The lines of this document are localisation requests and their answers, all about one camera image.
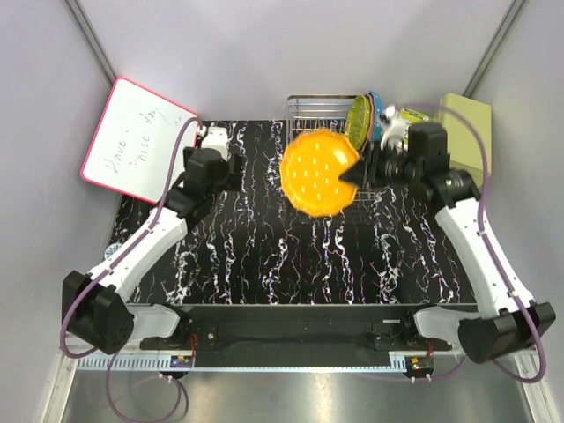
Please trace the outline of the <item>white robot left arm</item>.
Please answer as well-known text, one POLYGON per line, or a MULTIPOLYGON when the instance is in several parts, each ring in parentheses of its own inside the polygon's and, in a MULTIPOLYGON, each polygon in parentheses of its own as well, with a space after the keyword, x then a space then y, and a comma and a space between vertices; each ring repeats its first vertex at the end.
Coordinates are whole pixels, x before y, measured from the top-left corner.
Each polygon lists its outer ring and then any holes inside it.
POLYGON ((142 277, 211 211, 216 197, 242 186, 245 159, 227 158, 212 148, 187 147, 184 169, 160 199, 148 220, 108 259, 85 274, 72 271, 63 281, 60 346, 72 334, 105 354, 119 352, 133 340, 160 338, 170 348, 189 342, 190 327, 176 307, 130 305, 142 277))

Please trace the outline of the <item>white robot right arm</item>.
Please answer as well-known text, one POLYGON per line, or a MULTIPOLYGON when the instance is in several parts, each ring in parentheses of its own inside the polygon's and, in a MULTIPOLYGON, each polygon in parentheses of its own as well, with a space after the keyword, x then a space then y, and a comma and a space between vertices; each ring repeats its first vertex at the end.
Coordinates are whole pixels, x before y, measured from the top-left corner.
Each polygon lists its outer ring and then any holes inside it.
POLYGON ((515 274, 494 236, 469 173, 450 165, 447 131, 435 122, 408 130, 406 151, 371 147, 340 176, 362 188, 404 182, 434 211, 471 282, 478 310, 440 306, 419 309, 400 327, 405 346, 420 349, 431 338, 459 345, 475 363, 496 360, 535 345, 556 319, 552 305, 537 302, 515 274))

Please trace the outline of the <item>blue polka dot plate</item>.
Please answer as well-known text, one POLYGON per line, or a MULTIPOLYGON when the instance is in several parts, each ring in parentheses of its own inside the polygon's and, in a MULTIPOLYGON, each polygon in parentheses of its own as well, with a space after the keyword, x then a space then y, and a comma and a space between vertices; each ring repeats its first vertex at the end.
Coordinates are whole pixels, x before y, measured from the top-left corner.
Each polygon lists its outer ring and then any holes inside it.
POLYGON ((372 141, 379 142, 382 136, 382 123, 381 123, 381 114, 383 111, 382 106, 382 99, 375 91, 370 91, 369 95, 371 96, 372 103, 373 103, 373 115, 374 115, 374 128, 372 133, 372 141))

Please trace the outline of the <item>pink polka dot plate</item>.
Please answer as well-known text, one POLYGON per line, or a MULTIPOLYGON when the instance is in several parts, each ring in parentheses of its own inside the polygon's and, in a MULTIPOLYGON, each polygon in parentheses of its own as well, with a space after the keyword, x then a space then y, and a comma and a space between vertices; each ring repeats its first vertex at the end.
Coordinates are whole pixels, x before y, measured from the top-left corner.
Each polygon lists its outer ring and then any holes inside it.
POLYGON ((373 137, 374 137, 374 131, 375 131, 375 112, 376 112, 376 108, 375 108, 375 100, 374 100, 374 96, 372 94, 372 92, 368 92, 366 94, 366 97, 369 101, 369 125, 368 125, 368 129, 367 129, 367 137, 366 137, 366 142, 370 143, 373 141, 373 137))

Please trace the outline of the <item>green polka dot plate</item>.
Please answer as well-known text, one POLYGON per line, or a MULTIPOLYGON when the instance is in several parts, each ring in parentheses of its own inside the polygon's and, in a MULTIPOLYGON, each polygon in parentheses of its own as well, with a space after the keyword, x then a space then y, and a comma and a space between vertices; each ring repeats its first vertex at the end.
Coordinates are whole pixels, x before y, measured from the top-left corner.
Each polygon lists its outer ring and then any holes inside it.
POLYGON ((345 135, 351 145, 361 151, 367 140, 371 106, 365 94, 355 97, 345 120, 345 135))

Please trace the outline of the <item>orange polka dot plate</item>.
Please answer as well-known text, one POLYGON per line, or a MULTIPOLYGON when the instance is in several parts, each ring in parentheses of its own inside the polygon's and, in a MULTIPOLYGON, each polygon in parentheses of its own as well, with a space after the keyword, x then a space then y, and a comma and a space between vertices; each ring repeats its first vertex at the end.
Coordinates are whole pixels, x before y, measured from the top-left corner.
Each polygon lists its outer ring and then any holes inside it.
POLYGON ((340 176, 360 160, 348 138, 327 129, 300 134, 287 146, 279 165, 282 191, 299 212, 332 217, 350 206, 358 186, 340 176))

